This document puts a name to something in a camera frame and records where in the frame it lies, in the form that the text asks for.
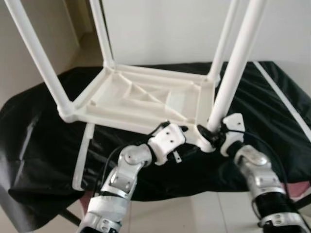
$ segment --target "white tube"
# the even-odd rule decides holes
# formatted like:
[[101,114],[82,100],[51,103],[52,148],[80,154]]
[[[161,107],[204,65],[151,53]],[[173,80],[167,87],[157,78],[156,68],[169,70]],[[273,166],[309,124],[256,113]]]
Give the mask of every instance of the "white tube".
[[209,70],[209,73],[207,74],[207,79],[210,81],[215,82],[217,81],[219,77],[220,70],[224,63],[225,49],[226,49],[226,46],[229,40],[229,35],[232,29],[232,25],[234,22],[234,18],[237,12],[238,5],[239,5],[239,0],[232,0],[230,3],[228,13],[225,18],[224,27],[220,35],[220,39],[219,39],[217,49],[215,52],[215,56],[213,59],[213,63]]
[[60,113],[70,115],[74,108],[45,54],[20,0],[4,0]]
[[104,66],[110,68],[115,67],[115,63],[112,58],[110,44],[108,40],[108,34],[104,23],[104,17],[99,0],[90,0],[90,5],[94,17],[96,32],[98,35],[99,44],[101,46],[102,55],[104,59]]
[[223,82],[219,88],[207,123],[207,129],[211,132],[218,130],[221,120],[228,113],[259,30],[266,2],[266,0],[250,0],[248,4],[238,38],[223,77]]

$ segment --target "wrinkled black cover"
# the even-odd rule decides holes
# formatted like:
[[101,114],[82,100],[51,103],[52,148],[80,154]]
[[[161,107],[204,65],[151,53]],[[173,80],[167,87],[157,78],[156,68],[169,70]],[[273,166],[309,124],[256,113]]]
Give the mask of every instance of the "wrinkled black cover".
[[[274,63],[261,63],[311,125],[310,98]],[[210,63],[153,66],[206,74]],[[101,67],[75,68],[60,75],[74,100]],[[247,131],[266,140],[284,163],[291,183],[310,180],[311,144],[285,105],[253,63],[248,63],[230,113],[242,113]],[[46,86],[40,84],[11,98],[0,112],[0,204],[20,232],[35,230],[83,195],[71,188],[85,123],[66,124],[58,116]],[[90,142],[83,187],[91,190],[100,167],[117,146],[141,135],[96,126]],[[269,150],[246,137],[266,154]],[[183,162],[150,165],[138,177],[135,200],[162,200],[204,191],[245,191],[243,177],[218,151],[204,154],[184,145]],[[275,171],[278,167],[272,158]]]

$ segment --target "tiled floor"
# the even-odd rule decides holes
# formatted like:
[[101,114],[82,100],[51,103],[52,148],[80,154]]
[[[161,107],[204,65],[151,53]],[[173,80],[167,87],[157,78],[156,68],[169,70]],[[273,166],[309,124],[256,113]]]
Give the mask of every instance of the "tiled floor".
[[[102,63],[96,35],[86,34],[82,39],[81,52],[72,67],[101,66]],[[69,209],[81,216],[79,202]],[[311,209],[305,208],[304,213],[311,213]],[[1,209],[0,226],[5,228],[3,232],[16,233]],[[58,216],[35,233],[74,233],[76,230],[76,226]],[[134,201],[123,221],[121,232],[260,233],[261,229],[257,227],[248,193],[205,192],[192,197],[164,201]]]

